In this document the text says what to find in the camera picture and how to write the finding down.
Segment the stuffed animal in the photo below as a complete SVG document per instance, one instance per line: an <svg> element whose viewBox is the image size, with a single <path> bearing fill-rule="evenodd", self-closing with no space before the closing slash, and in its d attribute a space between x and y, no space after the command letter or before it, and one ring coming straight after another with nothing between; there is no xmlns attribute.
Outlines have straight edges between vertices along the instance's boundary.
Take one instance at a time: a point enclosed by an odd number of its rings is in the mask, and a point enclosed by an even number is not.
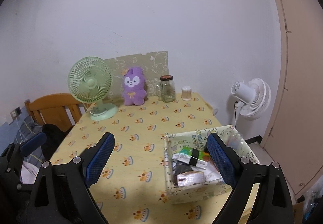
<svg viewBox="0 0 323 224"><path fill-rule="evenodd" d="M130 68L124 75L123 93L125 105L143 105L145 103L145 77L141 67Z"/></svg>

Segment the yellow tablecloth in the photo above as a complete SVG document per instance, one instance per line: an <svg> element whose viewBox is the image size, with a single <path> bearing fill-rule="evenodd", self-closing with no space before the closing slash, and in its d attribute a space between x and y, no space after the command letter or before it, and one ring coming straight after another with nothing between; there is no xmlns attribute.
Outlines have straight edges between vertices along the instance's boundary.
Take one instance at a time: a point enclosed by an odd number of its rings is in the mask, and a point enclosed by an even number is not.
<svg viewBox="0 0 323 224"><path fill-rule="evenodd" d="M180 95L172 103L149 97L142 106L119 106L119 112L103 121L82 116L56 153L52 164L69 162L85 148L95 145L104 132L111 132L116 146L91 194L110 224L212 223L229 192L210 199L172 205L165 195L163 136L221 126L204 100L193 93L191 101ZM254 203L254 185L244 215Z"/></svg>

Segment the door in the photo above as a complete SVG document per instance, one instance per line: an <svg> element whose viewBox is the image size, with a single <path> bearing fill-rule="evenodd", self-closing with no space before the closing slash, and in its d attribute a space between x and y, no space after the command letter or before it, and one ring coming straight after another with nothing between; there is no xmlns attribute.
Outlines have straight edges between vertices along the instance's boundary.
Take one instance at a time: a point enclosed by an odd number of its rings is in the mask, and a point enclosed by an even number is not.
<svg viewBox="0 0 323 224"><path fill-rule="evenodd" d="M281 0L288 55L283 96L264 148L298 198L323 173L323 9L317 0Z"/></svg>

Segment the beige wallpaper piece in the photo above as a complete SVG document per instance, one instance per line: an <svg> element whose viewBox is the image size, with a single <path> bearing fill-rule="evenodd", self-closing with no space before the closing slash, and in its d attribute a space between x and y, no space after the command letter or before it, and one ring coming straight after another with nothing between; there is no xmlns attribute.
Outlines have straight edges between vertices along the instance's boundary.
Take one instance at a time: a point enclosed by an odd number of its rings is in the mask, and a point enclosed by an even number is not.
<svg viewBox="0 0 323 224"><path fill-rule="evenodd" d="M169 75L167 51L134 54L104 60L112 71L112 86L105 99L119 98L123 91L123 75L129 67L142 67L146 78L147 96L155 96L159 78Z"/></svg>

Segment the jar lid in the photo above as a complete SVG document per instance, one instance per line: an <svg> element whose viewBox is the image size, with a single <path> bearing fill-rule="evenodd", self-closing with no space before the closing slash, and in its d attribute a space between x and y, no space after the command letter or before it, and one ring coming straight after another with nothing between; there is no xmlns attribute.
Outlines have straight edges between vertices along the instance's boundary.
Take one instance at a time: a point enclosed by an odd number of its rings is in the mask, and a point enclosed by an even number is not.
<svg viewBox="0 0 323 224"><path fill-rule="evenodd" d="M161 76L160 77L161 81L169 81L169 80L173 80L173 76L170 75L166 75L166 76Z"/></svg>

